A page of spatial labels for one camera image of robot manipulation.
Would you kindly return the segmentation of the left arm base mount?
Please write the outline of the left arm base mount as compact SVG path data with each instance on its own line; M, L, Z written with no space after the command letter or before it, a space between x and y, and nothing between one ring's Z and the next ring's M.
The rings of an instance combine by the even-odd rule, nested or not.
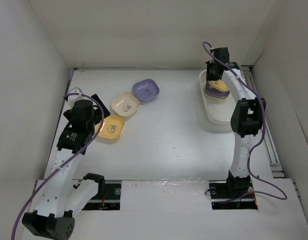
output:
M83 208L84 211L118 211L121 202L121 181L106 180L103 195L94 196Z

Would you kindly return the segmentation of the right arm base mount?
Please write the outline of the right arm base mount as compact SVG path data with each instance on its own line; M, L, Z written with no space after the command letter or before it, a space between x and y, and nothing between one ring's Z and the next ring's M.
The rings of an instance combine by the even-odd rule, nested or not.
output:
M210 197L212 210L257 210L252 183L241 189L230 191L225 180L210 180L205 195Z

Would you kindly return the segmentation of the cream panda plate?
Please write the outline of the cream panda plate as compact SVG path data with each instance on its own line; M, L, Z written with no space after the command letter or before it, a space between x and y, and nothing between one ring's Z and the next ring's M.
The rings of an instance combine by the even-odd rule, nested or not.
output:
M111 101L111 108L121 117L129 117L140 107L140 101L131 93L124 92Z

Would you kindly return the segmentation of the purple panda plate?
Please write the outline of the purple panda plate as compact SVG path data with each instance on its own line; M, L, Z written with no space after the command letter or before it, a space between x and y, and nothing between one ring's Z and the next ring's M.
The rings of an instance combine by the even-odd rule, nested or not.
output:
M216 88L212 87L208 82L205 84L204 92L211 98L216 99L226 99L230 95L230 91L219 91Z
M148 78L135 83L132 92L139 101L146 102L157 97L160 88L154 80Z

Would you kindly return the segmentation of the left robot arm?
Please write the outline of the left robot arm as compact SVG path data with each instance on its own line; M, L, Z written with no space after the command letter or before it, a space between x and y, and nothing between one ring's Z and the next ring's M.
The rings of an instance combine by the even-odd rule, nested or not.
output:
M34 236L49 240L68 240L73 234L75 217L92 198L106 193L105 178L87 173L81 183L73 186L72 180L87 147L95 140L110 116L97 94L68 93L65 100L75 97L70 109L64 112L67 119L58 142L51 174L39 185L33 198L43 190L42 197L32 212L22 211L22 224Z

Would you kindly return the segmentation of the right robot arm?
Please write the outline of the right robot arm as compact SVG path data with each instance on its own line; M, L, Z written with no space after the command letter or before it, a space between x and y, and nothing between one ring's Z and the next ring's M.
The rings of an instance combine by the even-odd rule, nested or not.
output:
M221 80L236 103L230 119L235 139L233 161L222 192L228 199L242 198L251 184L250 151L263 126L262 108L266 102L262 100L260 103L255 92L243 79L240 67L237 63L230 62L228 48L214 48L207 53L212 60L206 63L206 82L210 84Z

